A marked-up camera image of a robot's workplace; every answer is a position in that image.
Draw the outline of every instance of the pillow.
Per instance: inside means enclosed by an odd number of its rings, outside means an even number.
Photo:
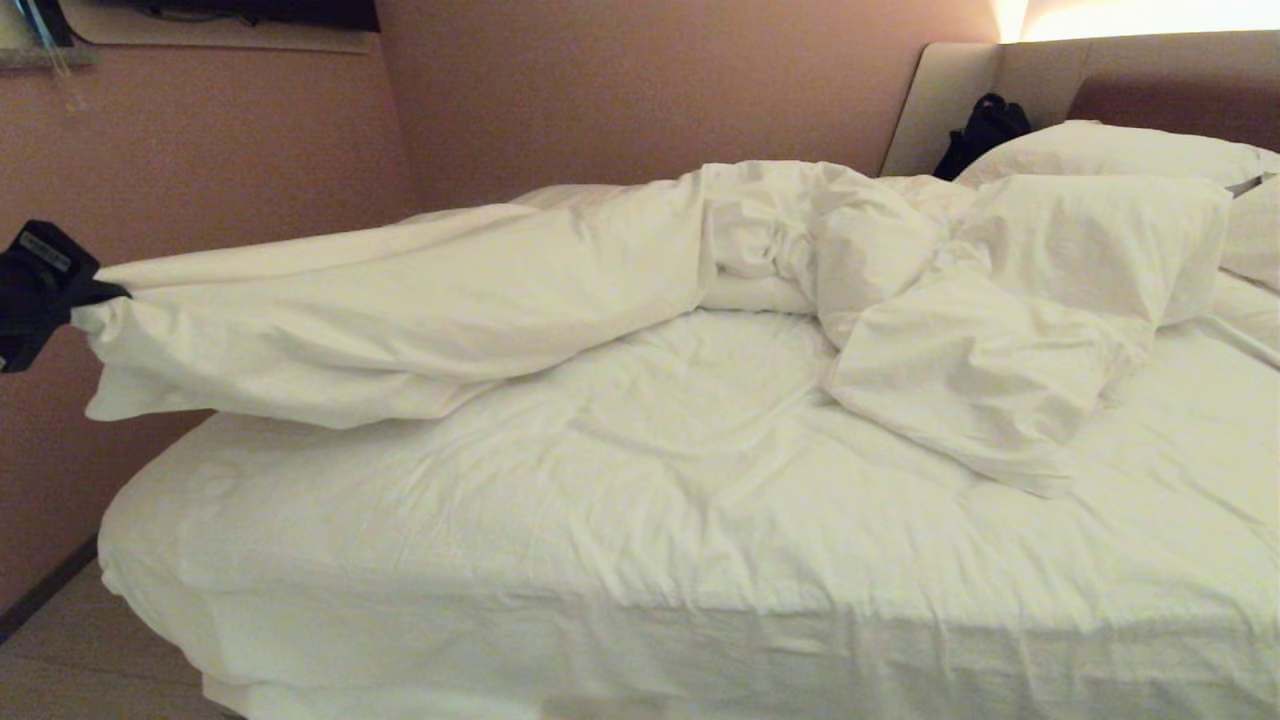
[[[1280,292],[1280,176],[1231,201],[1222,266]]]
[[[978,187],[1009,176],[1162,176],[1248,188],[1275,163],[1242,142],[1158,129],[1068,120],[992,149],[955,182]]]
[[[1202,179],[1011,177],[978,192],[936,263],[983,256],[1005,290],[1155,332],[1210,310],[1230,202]]]

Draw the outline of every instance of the wooden floor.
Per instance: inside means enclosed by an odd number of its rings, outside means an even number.
[[[225,720],[200,673],[90,565],[0,646],[5,720]]]

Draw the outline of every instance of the pink wall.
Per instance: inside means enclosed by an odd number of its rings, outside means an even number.
[[[0,242],[58,223],[104,263],[369,227],[416,209],[380,53],[102,49],[68,115],[0,72]],[[63,329],[0,378],[0,611],[97,529],[198,416],[83,419],[96,360]]]
[[[996,41],[998,0],[381,0],[420,199],[494,201],[705,161],[874,173],[934,40]]]

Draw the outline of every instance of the black bag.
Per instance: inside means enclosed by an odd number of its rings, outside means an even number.
[[[969,123],[963,131],[951,131],[951,146],[942,161],[933,170],[933,177],[951,181],[982,156],[983,152],[1015,137],[1032,132],[1018,102],[1005,102],[1005,99],[988,92],[973,106]]]

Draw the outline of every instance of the headboard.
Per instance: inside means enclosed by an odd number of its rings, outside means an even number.
[[[1066,117],[1220,137],[1280,152],[1280,82],[1262,78],[1093,76],[1075,92]]]
[[[883,176],[931,173],[983,92],[1032,124],[1071,118],[1248,142],[1280,152],[1280,31],[934,42],[922,55]]]

